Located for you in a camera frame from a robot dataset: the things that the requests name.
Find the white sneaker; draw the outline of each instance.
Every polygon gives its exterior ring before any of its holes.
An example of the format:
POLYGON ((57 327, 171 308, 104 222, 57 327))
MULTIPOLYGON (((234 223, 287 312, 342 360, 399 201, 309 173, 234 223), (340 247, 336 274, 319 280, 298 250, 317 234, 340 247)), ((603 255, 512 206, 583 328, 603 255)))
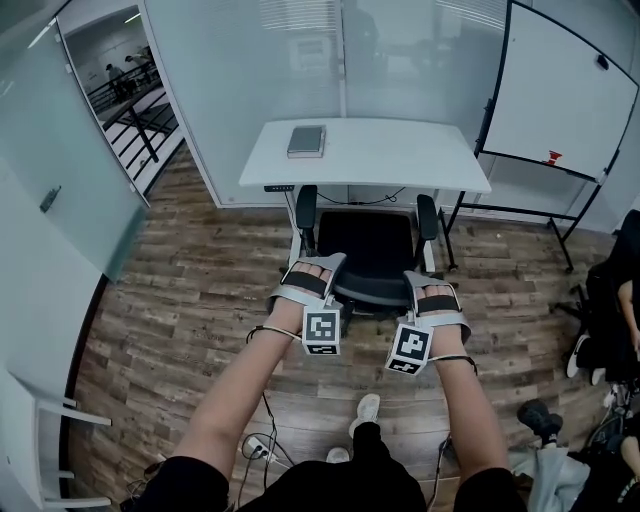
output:
POLYGON ((327 462, 329 464, 341 464, 342 462, 349 462, 350 460, 351 458, 346 448, 331 448, 327 455, 327 462))
POLYGON ((578 338, 575 348, 571 353, 571 357, 569 358, 569 362, 567 363, 567 377, 573 379, 578 374, 578 352, 580 351, 580 346, 582 342, 589 339, 588 334, 583 334, 578 338))
POLYGON ((380 395, 370 393, 360 400, 360 403, 358 404, 358 417, 353 420, 353 423, 351 423, 351 426, 349 427, 349 435, 351 436, 351 439, 353 439, 353 432, 356 430, 358 425, 369 421, 377 423, 379 409, 380 395))
POLYGON ((600 379, 604 377, 605 373, 607 373, 606 368, 596 368, 595 370, 593 370, 593 372, 591 372, 591 385, 597 386, 598 382, 600 382, 600 379))

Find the whiteboard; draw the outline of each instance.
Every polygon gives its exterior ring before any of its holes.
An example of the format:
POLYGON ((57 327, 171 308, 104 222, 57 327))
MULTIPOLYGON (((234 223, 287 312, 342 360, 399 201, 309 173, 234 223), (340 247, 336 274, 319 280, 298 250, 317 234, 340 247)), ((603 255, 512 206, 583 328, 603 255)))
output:
POLYGON ((598 179, 618 149, 638 85, 599 50, 509 3, 506 51, 482 151, 598 179))

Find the wooden floor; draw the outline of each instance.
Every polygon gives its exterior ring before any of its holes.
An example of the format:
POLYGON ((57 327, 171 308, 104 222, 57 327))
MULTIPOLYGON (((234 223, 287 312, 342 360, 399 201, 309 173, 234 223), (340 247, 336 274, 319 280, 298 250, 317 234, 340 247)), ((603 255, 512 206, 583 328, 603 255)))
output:
MULTIPOLYGON (((122 277, 109 285, 93 323, 75 398, 113 419, 110 428, 74 424, 70 458, 76 496, 119 502, 127 484, 168 457, 189 417, 247 331, 264 318, 264 300, 278 281, 291 239, 284 210, 217 210, 183 146, 153 190, 148 219, 122 277)), ((603 260, 612 239, 577 231, 568 243, 576 271, 567 276, 554 235, 541 225, 464 220, 452 235, 460 269, 459 298, 473 329, 468 346, 501 418, 510 446, 532 441, 515 419, 530 398, 564 416, 561 441, 578 447, 604 414, 606 386, 586 375, 564 376, 561 355, 577 324, 549 304, 567 298, 587 269, 603 260)), ((444 269, 442 240, 434 244, 444 269)), ((383 369, 395 331, 391 321, 354 320, 340 357, 305 357, 295 346, 269 384, 278 440, 294 461, 324 460, 349 446, 348 426, 367 392, 382 396, 379 422, 392 455, 431 496, 438 445, 448 428, 433 368, 417 378, 383 369)), ((259 408, 247 432, 269 432, 259 408)), ((243 501, 260 494, 263 463, 249 471, 243 501)), ((234 470, 235 499, 244 474, 234 470)), ((273 466, 270 480, 282 469, 273 466)), ((445 468, 437 510, 450 510, 455 468, 445 468)))

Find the power strip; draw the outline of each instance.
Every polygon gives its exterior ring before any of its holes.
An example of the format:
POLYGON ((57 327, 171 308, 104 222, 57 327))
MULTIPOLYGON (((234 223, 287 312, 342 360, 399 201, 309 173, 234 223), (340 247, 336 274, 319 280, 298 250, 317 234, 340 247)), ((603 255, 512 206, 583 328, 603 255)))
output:
POLYGON ((269 450, 269 447, 259 441, 256 436, 249 437, 247 445, 251 448, 251 453, 258 450, 258 453, 256 455, 257 458, 268 460, 269 463, 278 462, 278 457, 276 456, 276 454, 269 450))

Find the gray book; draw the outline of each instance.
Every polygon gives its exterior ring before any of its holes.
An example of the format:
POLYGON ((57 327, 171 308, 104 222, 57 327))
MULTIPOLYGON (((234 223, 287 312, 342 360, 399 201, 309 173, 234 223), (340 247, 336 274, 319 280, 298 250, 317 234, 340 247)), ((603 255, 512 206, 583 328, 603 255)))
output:
POLYGON ((297 126, 287 148, 289 158, 321 158, 324 153, 325 126, 297 126))

